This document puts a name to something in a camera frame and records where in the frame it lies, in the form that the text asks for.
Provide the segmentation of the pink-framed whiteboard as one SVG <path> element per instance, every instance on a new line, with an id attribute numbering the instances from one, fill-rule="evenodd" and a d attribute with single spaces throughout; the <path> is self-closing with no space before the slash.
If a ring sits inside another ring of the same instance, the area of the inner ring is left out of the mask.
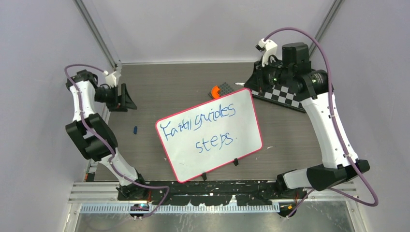
<path id="1" fill-rule="evenodd" d="M 155 128 L 179 183 L 263 147 L 254 100 L 247 88 L 159 119 Z"/>

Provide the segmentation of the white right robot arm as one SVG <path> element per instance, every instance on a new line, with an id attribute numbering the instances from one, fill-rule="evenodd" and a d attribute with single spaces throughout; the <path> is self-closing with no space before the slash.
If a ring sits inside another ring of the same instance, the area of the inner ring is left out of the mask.
<path id="1" fill-rule="evenodd" d="M 254 63 L 252 75 L 244 86 L 256 97 L 305 111 L 322 154 L 319 165 L 279 174 L 276 180 L 278 196 L 289 198 L 297 188 L 322 191 L 369 171 L 368 161 L 358 158 L 349 145 L 337 117 L 328 73 L 312 68 L 308 46 L 305 43 L 286 44 L 282 47 L 282 59 L 276 57 L 277 47 L 272 40 L 263 39 L 257 43 L 262 57 Z"/>

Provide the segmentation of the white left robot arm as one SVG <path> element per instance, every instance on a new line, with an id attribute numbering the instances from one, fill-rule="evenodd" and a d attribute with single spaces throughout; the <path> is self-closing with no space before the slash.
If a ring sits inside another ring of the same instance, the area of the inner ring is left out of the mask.
<path id="1" fill-rule="evenodd" d="M 85 159 L 104 165 L 118 179 L 120 197 L 143 200 L 148 194 L 144 178 L 125 161 L 119 152 L 115 134 L 94 110 L 95 102 L 104 103 L 110 112 L 136 110 L 137 106 L 126 84 L 117 85 L 115 72 L 104 74 L 106 82 L 102 85 L 98 84 L 97 75 L 88 70 L 68 77 L 66 88 L 73 96 L 74 116 L 65 130 Z"/>

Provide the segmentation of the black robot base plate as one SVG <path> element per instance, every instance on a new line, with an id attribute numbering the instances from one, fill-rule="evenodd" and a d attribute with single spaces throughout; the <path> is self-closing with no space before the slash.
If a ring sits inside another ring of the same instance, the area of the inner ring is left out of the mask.
<path id="1" fill-rule="evenodd" d="M 148 188 L 118 186 L 119 201 L 149 201 L 153 205 L 226 206 L 235 199 L 239 206 L 270 205 L 272 200 L 294 203 L 306 196 L 302 188 L 280 191 L 270 180 L 150 181 Z"/>

